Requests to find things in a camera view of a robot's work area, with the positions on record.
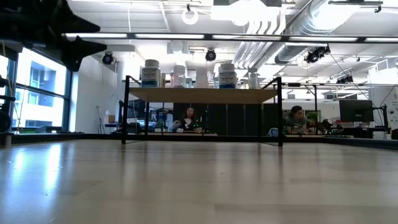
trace computer monitor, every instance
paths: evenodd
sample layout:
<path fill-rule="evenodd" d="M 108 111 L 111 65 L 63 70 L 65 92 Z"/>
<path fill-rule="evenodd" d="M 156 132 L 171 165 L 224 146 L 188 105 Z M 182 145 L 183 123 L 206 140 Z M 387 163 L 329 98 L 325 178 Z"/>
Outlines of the computer monitor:
<path fill-rule="evenodd" d="M 145 118 L 144 100 L 129 100 L 129 108 L 127 110 L 127 118 Z"/>
<path fill-rule="evenodd" d="M 374 121 L 373 103 L 370 100 L 340 100 L 339 105 L 341 122 Z"/>

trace green plant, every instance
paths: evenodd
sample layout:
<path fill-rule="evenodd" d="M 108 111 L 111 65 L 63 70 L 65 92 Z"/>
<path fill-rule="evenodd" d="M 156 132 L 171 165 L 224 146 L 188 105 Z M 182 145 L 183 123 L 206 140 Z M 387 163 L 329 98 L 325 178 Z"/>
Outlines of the green plant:
<path fill-rule="evenodd" d="M 318 114 L 316 112 L 310 112 L 307 114 L 307 119 L 311 121 L 318 121 Z"/>

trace bottle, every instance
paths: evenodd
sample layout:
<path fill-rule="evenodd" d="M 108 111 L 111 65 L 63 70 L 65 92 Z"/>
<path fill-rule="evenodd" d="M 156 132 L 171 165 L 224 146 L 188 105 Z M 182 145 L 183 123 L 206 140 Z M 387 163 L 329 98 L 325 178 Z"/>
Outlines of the bottle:
<path fill-rule="evenodd" d="M 185 66 L 175 65 L 173 67 L 174 88 L 185 88 Z"/>
<path fill-rule="evenodd" d="M 185 84 L 186 88 L 192 88 L 192 79 L 191 78 L 185 78 Z"/>
<path fill-rule="evenodd" d="M 159 87 L 160 76 L 159 62 L 153 59 L 145 60 L 145 67 L 142 68 L 141 87 Z"/>
<path fill-rule="evenodd" d="M 257 89 L 259 82 L 257 78 L 257 69 L 249 68 L 249 89 Z"/>
<path fill-rule="evenodd" d="M 206 68 L 197 68 L 195 88 L 208 88 Z"/>
<path fill-rule="evenodd" d="M 160 87 L 165 88 L 166 87 L 166 73 L 162 73 L 160 75 Z"/>
<path fill-rule="evenodd" d="M 221 64 L 218 78 L 220 80 L 219 88 L 236 88 L 235 65 L 232 63 Z"/>

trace window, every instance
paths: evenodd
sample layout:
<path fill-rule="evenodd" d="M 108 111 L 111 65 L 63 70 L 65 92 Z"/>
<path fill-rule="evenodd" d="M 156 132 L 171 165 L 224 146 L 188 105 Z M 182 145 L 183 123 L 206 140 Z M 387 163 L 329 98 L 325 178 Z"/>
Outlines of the window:
<path fill-rule="evenodd" d="M 27 99 L 28 104 L 37 104 L 37 94 L 36 93 L 29 93 L 29 97 Z"/>
<path fill-rule="evenodd" d="M 29 49 L 19 54 L 12 126 L 62 126 L 67 69 Z"/>
<path fill-rule="evenodd" d="M 15 101 L 16 110 L 12 115 L 13 127 L 18 126 L 18 118 L 21 119 L 20 128 L 62 126 L 63 98 L 22 88 L 16 89 L 16 95 L 20 97 Z"/>
<path fill-rule="evenodd" d="M 18 58 L 17 83 L 59 95 L 65 94 L 67 69 L 31 50 L 23 49 Z"/>
<path fill-rule="evenodd" d="M 26 128 L 41 128 L 42 126 L 53 126 L 52 121 L 33 121 L 33 120 L 25 121 Z"/>

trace dark hair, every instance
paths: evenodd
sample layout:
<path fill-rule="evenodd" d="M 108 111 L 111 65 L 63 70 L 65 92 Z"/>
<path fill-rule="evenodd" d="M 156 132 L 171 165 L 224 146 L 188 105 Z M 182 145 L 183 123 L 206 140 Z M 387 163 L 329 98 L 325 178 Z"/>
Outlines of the dark hair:
<path fill-rule="evenodd" d="M 299 110 L 302 110 L 302 109 L 303 109 L 303 108 L 302 108 L 301 106 L 294 106 L 294 107 L 292 107 L 292 109 L 290 110 L 289 116 L 290 116 L 291 118 L 293 118 L 294 115 L 295 115 Z"/>
<path fill-rule="evenodd" d="M 188 118 L 187 111 L 188 111 L 189 108 L 187 108 L 187 109 L 185 110 L 184 117 L 183 117 L 184 119 L 185 119 L 185 118 Z M 195 109 L 193 109 L 193 108 L 191 108 L 191 109 L 193 110 L 191 120 L 192 120 L 192 121 L 196 121 L 197 119 L 196 119 Z"/>

